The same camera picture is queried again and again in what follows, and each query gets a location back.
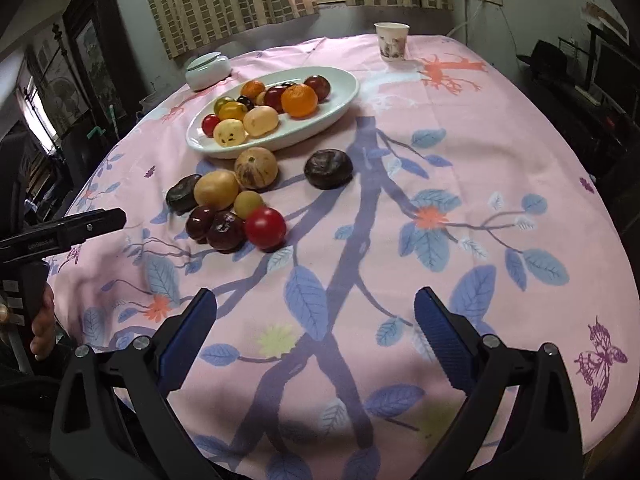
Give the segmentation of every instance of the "tablecloth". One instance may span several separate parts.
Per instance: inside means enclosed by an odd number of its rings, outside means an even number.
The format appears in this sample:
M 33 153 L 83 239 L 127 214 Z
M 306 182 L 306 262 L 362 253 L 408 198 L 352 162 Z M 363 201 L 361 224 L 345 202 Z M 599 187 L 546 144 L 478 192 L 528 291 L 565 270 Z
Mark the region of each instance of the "tablecloth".
M 218 320 L 169 402 L 208 458 L 254 479 L 409 478 L 463 402 L 417 329 L 429 285 L 482 334 L 514 348 L 555 342 L 589 450 L 632 402 L 639 301 L 589 175 L 544 116 L 454 40 L 411 36 L 387 63 L 372 35 L 252 52 L 229 79 L 183 87 L 100 164 L 69 213 L 123 208 L 126 227 L 49 259 L 56 313 L 98 351 L 179 314 L 201 287 Z M 216 95 L 297 66 L 352 72 L 360 94 L 327 131 L 277 152 L 264 193 L 286 244 L 221 254 L 189 240 L 164 202 L 181 177 L 229 168 L 184 140 Z M 321 148 L 356 175 L 321 191 L 302 175 Z M 127 400 L 126 392 L 120 395 Z M 508 391 L 474 465 L 490 459 Z

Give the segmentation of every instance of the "red tomato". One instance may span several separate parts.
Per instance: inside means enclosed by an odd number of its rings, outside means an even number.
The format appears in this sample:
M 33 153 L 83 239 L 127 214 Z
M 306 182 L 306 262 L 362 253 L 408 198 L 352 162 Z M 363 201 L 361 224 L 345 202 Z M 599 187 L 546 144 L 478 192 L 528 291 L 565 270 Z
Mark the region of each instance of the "red tomato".
M 218 126 L 219 122 L 220 119 L 212 114 L 209 114 L 202 120 L 202 131 L 209 139 L 213 139 L 213 130 Z
M 284 240 L 287 224 L 275 209 L 259 207 L 244 221 L 244 232 L 256 247 L 271 249 Z

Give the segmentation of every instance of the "white jar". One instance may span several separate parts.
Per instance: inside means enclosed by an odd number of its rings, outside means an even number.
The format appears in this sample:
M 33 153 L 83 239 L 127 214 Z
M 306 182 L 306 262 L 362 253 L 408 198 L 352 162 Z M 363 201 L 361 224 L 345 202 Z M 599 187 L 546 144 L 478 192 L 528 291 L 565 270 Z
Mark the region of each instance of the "white jar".
M 191 61 L 184 76 L 191 90 L 197 92 L 219 83 L 230 74 L 229 58 L 220 52 L 209 52 Z

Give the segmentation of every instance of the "purple butterfly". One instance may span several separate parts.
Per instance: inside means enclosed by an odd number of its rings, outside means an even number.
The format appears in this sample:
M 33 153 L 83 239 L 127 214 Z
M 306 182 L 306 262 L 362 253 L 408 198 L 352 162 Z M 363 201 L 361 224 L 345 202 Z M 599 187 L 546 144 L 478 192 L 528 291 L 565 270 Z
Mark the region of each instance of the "purple butterfly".
M 589 182 L 586 178 L 584 178 L 583 176 L 580 177 L 580 184 L 582 184 L 582 187 L 584 189 L 586 189 L 589 193 L 591 193 L 592 195 L 595 195 L 596 192 L 593 189 L 593 186 L 591 185 L 591 182 Z
M 591 386 L 591 420 L 596 417 L 609 387 L 610 368 L 614 362 L 626 363 L 626 355 L 617 346 L 611 345 L 609 330 L 604 328 L 596 317 L 596 325 L 589 325 L 590 340 L 596 351 L 582 352 L 574 363 L 580 365 L 578 374 Z

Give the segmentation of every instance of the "white leaf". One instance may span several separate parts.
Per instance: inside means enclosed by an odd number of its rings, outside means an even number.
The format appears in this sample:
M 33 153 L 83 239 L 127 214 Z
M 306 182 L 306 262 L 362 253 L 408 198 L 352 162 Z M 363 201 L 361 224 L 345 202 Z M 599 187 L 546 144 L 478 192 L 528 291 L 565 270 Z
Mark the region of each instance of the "white leaf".
M 489 256 L 485 248 L 471 238 L 460 238 L 458 245 L 467 253 L 471 253 L 478 260 L 486 260 Z
M 504 207 L 504 198 L 500 192 L 496 191 L 489 197 L 488 204 L 494 211 L 500 211 Z
M 347 407 L 340 399 L 334 399 L 326 406 L 318 419 L 321 436 L 328 436 L 336 430 L 346 427 L 349 422 Z
M 388 174 L 389 177 L 394 176 L 396 173 L 398 173 L 398 171 L 400 171 L 401 168 L 402 161 L 400 161 L 400 159 L 396 156 L 394 158 L 390 158 L 385 163 L 386 174 Z
M 536 228 L 536 223 L 528 216 L 518 216 L 515 224 L 522 231 L 531 231 Z
M 417 323 L 414 323 L 413 333 L 411 334 L 411 344 L 414 345 L 418 354 L 420 354 L 425 361 L 433 363 L 436 360 L 436 354 L 434 354 L 433 348 L 431 348 L 429 341 L 427 341 L 426 336 L 422 333 Z
M 267 262 L 267 272 L 278 270 L 287 265 L 293 256 L 293 247 L 287 246 L 275 251 Z

